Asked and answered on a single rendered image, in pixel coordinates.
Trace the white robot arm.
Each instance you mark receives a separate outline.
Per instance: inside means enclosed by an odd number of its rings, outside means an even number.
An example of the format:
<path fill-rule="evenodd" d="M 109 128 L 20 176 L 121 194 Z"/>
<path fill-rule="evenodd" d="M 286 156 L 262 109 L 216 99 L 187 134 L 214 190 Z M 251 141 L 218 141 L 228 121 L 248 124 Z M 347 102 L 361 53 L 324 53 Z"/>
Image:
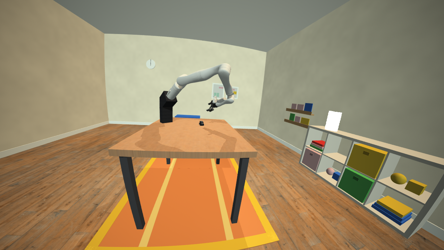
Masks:
<path fill-rule="evenodd" d="M 216 104 L 217 107 L 223 106 L 224 104 L 232 104 L 234 102 L 234 92 L 232 85 L 229 82 L 230 72 L 231 66 L 227 63 L 223 63 L 211 68 L 198 70 L 190 75 L 183 74 L 177 78 L 177 81 L 173 84 L 173 87 L 171 87 L 166 96 L 173 100 L 187 84 L 206 81 L 218 74 L 228 97 L 227 99 L 217 99 L 217 96 L 214 96 L 213 104 Z"/>

